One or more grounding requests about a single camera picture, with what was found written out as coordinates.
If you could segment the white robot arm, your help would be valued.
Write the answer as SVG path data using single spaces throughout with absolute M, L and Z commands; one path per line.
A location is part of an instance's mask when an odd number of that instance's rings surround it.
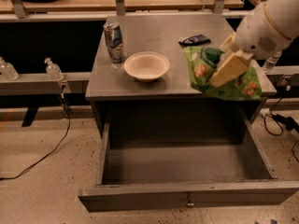
M 299 35 L 299 0 L 266 0 L 221 44 L 220 63 L 208 83 L 218 88 L 243 75 L 251 60 L 286 49 Z

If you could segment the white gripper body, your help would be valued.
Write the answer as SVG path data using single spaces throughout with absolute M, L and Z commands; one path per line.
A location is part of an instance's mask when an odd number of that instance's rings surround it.
M 240 49 L 253 53 L 256 60 L 282 51 L 280 34 L 264 19 L 244 19 L 236 30 L 235 42 Z

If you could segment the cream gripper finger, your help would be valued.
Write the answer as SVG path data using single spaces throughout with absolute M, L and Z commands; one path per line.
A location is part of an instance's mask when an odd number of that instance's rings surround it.
M 235 42 L 235 33 L 231 33 L 221 44 L 220 49 L 224 52 L 228 52 L 229 50 L 236 51 L 237 44 Z
M 216 72 L 210 77 L 208 83 L 218 88 L 243 75 L 249 69 L 252 57 L 252 53 L 246 53 L 243 50 L 232 52 L 227 58 L 221 60 Z

